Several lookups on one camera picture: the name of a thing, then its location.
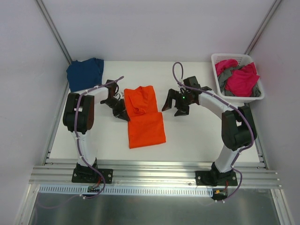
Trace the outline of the orange t shirt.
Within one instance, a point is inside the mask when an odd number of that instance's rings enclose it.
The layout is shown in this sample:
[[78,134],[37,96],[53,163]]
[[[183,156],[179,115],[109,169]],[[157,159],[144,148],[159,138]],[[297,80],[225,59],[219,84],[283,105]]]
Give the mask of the orange t shirt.
[[129,148],[140,148],[166,142],[164,120],[158,111],[153,86],[124,90],[128,122]]

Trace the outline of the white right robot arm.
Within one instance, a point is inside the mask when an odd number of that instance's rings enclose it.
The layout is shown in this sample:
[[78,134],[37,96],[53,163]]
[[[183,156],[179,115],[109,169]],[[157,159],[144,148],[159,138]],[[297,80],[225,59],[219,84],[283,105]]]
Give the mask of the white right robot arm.
[[189,115],[189,106],[197,104],[221,119],[221,138],[224,145],[209,171],[196,172],[197,183],[216,187],[229,182],[236,186],[237,182],[233,181],[234,163],[242,151],[252,147],[257,137],[250,108],[246,105],[234,106],[221,99],[211,88],[201,87],[195,76],[184,79],[179,85],[180,90],[169,89],[163,111],[175,107],[175,116],[186,116]]

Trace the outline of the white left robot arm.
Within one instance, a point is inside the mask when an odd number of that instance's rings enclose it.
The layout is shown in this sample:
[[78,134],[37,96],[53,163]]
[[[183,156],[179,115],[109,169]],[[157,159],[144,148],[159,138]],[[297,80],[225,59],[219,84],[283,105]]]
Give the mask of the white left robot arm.
[[94,124],[95,105],[98,103],[110,107],[114,117],[130,121],[117,84],[121,79],[122,77],[107,80],[105,84],[97,85],[81,94],[71,92],[67,96],[62,121],[74,138],[78,155],[72,183],[112,183],[113,169],[98,167],[97,148],[92,146],[90,131]]

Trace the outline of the blue folded t shirt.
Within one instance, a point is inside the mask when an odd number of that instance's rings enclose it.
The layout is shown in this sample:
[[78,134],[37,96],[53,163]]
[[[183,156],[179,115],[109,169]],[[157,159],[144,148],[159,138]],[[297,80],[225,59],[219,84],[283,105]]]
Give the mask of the blue folded t shirt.
[[102,84],[104,60],[91,58],[85,61],[72,61],[67,68],[67,80],[71,92],[93,88]]

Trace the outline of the white plastic basket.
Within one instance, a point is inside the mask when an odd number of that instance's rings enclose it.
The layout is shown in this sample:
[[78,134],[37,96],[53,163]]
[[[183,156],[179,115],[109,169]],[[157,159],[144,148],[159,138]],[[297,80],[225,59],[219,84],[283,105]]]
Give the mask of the white plastic basket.
[[217,94],[230,102],[250,103],[265,97],[252,58],[245,54],[215,53],[211,56]]

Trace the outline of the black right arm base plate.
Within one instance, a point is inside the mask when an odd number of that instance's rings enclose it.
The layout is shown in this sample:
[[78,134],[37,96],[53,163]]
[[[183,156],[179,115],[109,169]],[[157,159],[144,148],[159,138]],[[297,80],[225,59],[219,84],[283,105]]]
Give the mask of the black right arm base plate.
[[219,171],[195,171],[195,182],[198,186],[232,186],[238,185],[236,173],[230,170],[225,173]]

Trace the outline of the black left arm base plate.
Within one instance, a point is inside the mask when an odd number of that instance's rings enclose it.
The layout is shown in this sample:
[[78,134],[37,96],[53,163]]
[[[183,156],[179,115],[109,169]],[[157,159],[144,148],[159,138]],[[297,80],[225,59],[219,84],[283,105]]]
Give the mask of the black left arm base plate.
[[[111,184],[113,180],[113,169],[98,169],[98,171],[103,175],[105,183]],[[72,183],[97,183],[99,178],[100,183],[104,183],[103,179],[99,176],[97,172],[88,168],[88,170],[79,170],[75,168],[73,171]]]

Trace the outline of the right corner aluminium post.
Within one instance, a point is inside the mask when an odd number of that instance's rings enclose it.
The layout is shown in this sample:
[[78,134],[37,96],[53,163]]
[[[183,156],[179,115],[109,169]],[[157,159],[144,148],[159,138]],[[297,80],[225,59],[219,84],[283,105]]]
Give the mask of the right corner aluminium post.
[[244,54],[250,55],[256,45],[258,44],[260,38],[262,37],[264,31],[266,30],[267,26],[271,22],[273,16],[275,13],[278,11],[279,7],[283,3],[283,0],[274,0],[273,3],[271,4],[270,8],[268,9],[265,17],[263,18],[262,22],[260,23],[257,31],[255,32],[254,36],[252,37],[249,45],[247,46]]

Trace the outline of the corner aluminium post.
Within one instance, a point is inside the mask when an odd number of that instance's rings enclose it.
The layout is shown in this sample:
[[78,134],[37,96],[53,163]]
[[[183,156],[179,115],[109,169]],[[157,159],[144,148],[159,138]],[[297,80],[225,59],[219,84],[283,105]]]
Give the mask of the corner aluminium post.
[[61,35],[58,31],[58,29],[56,28],[56,25],[50,15],[50,13],[48,12],[48,9],[44,3],[43,0],[34,0],[34,2],[36,3],[39,11],[41,12],[48,28],[50,29],[50,32],[52,33],[56,43],[58,44],[60,51],[62,52],[64,58],[66,59],[67,63],[70,65],[72,62],[72,58],[64,44],[63,39],[61,38]]
[[271,22],[273,16],[275,13],[278,11],[279,7],[283,3],[283,0],[274,0],[273,3],[271,4],[270,8],[268,9],[265,17],[263,18],[262,22],[260,23],[257,31],[255,32],[254,36],[252,37],[249,45],[247,46],[244,54],[250,55],[256,45],[258,44],[260,38],[262,37],[264,31],[266,30],[267,26]]

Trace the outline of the aluminium front mounting rail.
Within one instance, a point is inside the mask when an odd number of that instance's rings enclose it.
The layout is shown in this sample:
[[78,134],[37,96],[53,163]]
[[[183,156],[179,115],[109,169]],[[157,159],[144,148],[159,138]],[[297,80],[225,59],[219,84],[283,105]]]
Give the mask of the aluminium front mounting rail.
[[[33,167],[31,184],[70,184],[76,161],[47,159],[44,165]],[[187,187],[196,185],[195,172],[209,170],[205,162],[147,162],[100,160],[99,167],[113,169],[112,184],[120,186]],[[242,175],[242,188],[282,189],[277,171],[268,170],[263,162],[236,163]]]

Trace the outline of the left corner aluminium post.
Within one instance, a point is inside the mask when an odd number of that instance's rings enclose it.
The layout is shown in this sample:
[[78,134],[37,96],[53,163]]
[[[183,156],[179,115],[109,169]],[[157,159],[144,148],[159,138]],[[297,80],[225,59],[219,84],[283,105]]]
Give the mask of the left corner aluminium post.
[[72,58],[64,44],[63,39],[61,38],[61,35],[58,31],[58,29],[56,28],[56,25],[50,15],[50,13],[48,12],[48,9],[44,3],[43,0],[34,0],[34,2],[36,3],[39,11],[41,12],[48,28],[50,29],[50,32],[52,33],[56,43],[58,44],[60,51],[62,52],[64,58],[66,59],[67,63],[70,65],[72,62]]

